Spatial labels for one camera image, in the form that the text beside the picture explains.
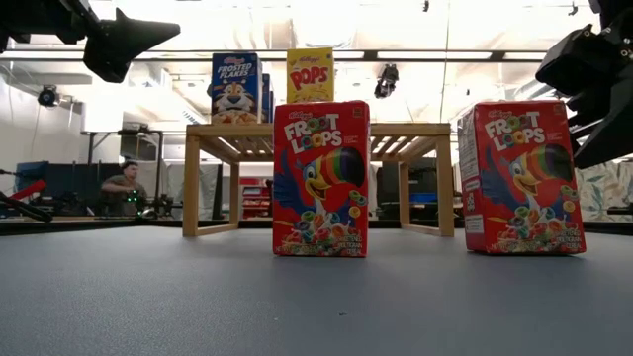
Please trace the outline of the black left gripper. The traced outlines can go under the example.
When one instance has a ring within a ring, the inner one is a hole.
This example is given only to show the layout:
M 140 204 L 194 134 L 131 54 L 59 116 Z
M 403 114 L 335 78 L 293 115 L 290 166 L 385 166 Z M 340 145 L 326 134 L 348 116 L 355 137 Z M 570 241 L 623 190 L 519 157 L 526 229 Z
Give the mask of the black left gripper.
M 99 20 L 88 0 L 0 0 L 0 52 L 9 39 L 28 44 L 33 34 L 67 45 L 87 37 L 83 62 L 109 83 L 122 83 L 136 57 L 180 32 L 178 24 L 132 19 L 120 8 L 114 20 Z

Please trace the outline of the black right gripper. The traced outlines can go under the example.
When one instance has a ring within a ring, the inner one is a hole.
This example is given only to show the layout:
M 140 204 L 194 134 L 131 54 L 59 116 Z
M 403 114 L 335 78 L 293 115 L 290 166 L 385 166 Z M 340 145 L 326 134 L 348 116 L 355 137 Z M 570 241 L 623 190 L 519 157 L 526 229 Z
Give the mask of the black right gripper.
M 622 74 L 610 93 L 581 93 L 613 77 L 632 54 L 633 35 L 611 28 L 597 34 L 586 25 L 553 45 L 535 73 L 538 82 L 574 96 L 567 102 L 571 131 L 593 130 L 575 154 L 580 169 L 633 153 L 633 74 Z

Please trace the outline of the red Froot Loops cereal box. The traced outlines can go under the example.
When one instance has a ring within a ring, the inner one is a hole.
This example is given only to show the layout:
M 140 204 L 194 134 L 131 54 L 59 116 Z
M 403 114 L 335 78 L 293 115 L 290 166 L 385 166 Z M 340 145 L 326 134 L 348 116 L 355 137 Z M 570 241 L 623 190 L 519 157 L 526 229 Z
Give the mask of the red Froot Loops cereal box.
M 370 112 L 363 101 L 286 104 L 273 123 L 272 250 L 364 257 Z
M 457 131 L 468 249 L 586 251 L 563 102 L 478 103 L 458 121 Z

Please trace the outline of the yellow Corn Pops cereal box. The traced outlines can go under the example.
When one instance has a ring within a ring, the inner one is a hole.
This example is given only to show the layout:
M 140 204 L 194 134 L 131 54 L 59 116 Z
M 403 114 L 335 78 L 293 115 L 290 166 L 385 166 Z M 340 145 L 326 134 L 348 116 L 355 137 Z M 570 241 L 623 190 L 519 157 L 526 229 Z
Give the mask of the yellow Corn Pops cereal box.
M 332 47 L 287 50 L 288 104 L 334 101 Z

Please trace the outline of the wooden slatted shelf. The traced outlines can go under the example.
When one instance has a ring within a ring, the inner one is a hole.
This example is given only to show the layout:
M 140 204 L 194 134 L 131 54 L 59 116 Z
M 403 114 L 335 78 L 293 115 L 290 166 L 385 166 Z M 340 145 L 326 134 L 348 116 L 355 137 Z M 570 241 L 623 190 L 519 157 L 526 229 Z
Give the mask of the wooden slatted shelf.
M 183 235 L 197 237 L 235 230 L 239 224 L 239 167 L 242 162 L 271 162 L 274 158 L 271 124 L 190 125 L 186 130 L 183 193 Z M 448 124 L 372 124 L 371 159 L 399 164 L 399 222 L 401 228 L 442 237 L 454 235 L 453 168 Z M 200 153 L 204 151 L 230 166 L 228 223 L 199 226 Z M 410 220 L 409 169 L 425 154 L 435 153 L 438 226 Z

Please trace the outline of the floral patterned curtain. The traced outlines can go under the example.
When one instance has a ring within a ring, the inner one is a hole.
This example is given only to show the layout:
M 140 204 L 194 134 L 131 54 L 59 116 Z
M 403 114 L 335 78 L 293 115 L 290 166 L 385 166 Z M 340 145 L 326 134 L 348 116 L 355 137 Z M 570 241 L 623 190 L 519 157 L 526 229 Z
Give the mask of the floral patterned curtain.
M 607 161 L 575 173 L 584 222 L 633 223 L 632 215 L 607 212 L 633 203 L 633 161 Z

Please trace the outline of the black ceiling light track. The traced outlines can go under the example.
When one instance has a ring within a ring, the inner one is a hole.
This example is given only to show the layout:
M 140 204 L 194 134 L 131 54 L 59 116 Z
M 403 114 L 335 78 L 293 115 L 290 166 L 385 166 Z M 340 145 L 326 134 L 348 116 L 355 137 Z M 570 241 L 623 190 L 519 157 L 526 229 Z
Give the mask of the black ceiling light track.
M 140 54 L 136 61 L 144 62 L 199 62 L 207 61 L 216 53 L 227 53 L 227 50 L 150 50 Z M 345 62 L 540 62 L 544 59 L 546 50 L 510 50 L 510 49 L 364 49 L 364 50 L 335 50 L 333 57 L 336 61 Z M 0 54 L 4 61 L 68 61 L 75 62 L 83 59 L 82 49 L 56 50 L 44 49 L 7 49 Z

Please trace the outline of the black metal rack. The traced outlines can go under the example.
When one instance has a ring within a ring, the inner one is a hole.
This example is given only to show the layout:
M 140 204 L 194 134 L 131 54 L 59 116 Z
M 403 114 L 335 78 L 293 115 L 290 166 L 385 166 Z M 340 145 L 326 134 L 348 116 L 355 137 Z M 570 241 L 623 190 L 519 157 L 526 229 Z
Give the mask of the black metal rack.
M 159 161 L 163 157 L 163 131 L 118 130 L 81 134 L 88 137 L 88 164 L 122 163 L 125 160 Z

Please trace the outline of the dark partition panel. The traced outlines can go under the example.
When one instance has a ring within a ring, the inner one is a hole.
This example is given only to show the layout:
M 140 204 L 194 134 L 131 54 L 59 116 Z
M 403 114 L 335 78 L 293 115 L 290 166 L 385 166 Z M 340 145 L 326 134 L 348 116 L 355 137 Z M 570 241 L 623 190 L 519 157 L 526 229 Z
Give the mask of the dark partition panel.
M 118 163 L 22 162 L 16 166 L 13 192 L 22 191 L 37 181 L 45 187 L 30 195 L 28 203 L 53 216 L 97 215 L 105 196 L 102 183 L 122 172 Z

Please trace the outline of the grey cover sheet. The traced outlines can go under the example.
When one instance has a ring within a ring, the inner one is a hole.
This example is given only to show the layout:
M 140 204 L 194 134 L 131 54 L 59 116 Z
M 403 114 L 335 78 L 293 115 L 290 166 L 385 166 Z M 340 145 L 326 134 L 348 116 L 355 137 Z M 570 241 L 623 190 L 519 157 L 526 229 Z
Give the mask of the grey cover sheet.
M 172 216 L 176 220 L 183 218 L 184 164 L 172 162 L 164 172 L 164 193 L 172 199 Z M 218 188 L 218 178 L 222 177 L 217 164 L 201 164 L 198 169 L 199 220 L 208 221 L 214 217 L 214 206 Z

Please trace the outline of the red bar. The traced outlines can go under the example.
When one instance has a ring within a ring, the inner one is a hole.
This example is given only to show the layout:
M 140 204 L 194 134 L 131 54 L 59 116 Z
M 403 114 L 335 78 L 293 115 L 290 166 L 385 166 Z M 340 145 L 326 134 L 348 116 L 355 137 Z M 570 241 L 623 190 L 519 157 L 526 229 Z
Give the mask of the red bar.
M 46 188 L 46 182 L 44 180 L 38 180 L 35 183 L 29 185 L 28 187 L 14 193 L 10 196 L 11 199 L 14 200 L 23 200 L 28 198 L 35 193 L 40 193 Z

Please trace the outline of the red storage bin rack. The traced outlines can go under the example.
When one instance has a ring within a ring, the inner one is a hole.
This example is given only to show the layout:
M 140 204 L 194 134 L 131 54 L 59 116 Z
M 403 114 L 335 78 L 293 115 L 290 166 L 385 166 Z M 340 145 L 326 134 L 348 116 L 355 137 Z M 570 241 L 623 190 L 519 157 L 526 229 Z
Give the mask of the red storage bin rack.
M 272 217 L 272 180 L 241 178 L 241 213 L 244 220 Z

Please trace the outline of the black cabinet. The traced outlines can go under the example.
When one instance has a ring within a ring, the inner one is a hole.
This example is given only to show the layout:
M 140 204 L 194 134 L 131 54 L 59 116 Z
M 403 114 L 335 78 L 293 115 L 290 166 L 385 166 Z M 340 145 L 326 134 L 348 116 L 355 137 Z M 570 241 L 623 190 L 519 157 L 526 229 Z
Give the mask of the black cabinet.
M 400 218 L 400 164 L 384 162 L 377 172 L 377 216 L 379 220 L 398 220 Z M 408 167 L 408 192 L 436 193 L 436 159 L 422 157 Z M 412 223 L 437 224 L 437 201 L 428 204 L 409 202 L 409 219 Z

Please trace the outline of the grey ceiling duct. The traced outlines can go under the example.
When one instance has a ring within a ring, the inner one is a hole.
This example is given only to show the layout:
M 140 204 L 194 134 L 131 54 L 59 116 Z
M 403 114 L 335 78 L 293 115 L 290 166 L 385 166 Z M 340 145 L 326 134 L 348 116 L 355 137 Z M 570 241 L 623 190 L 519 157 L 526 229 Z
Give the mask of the grey ceiling duct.
M 62 73 L 15 73 L 0 72 L 4 79 L 24 85 L 90 85 L 93 78 L 86 74 L 62 74 Z

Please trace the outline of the black table frame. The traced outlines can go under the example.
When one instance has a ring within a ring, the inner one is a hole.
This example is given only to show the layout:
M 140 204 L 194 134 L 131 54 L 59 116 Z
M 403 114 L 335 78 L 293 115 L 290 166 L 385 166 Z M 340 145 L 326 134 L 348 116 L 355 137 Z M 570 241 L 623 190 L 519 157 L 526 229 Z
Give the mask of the black table frame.
M 199 227 L 215 227 L 226 225 L 228 221 L 199 221 Z M 20 235 L 31 233 L 48 233 L 62 231 L 91 230 L 133 226 L 158 226 L 158 227 L 178 227 L 182 228 L 181 221 L 164 220 L 75 220 L 75 221 L 53 221 L 53 222 L 17 222 L 10 220 L 0 220 L 0 236 Z M 270 220 L 250 220 L 238 223 L 239 228 L 270 228 Z M 370 221 L 370 228 L 400 228 L 397 221 Z M 633 222 L 584 222 L 585 232 L 617 234 L 633 236 Z

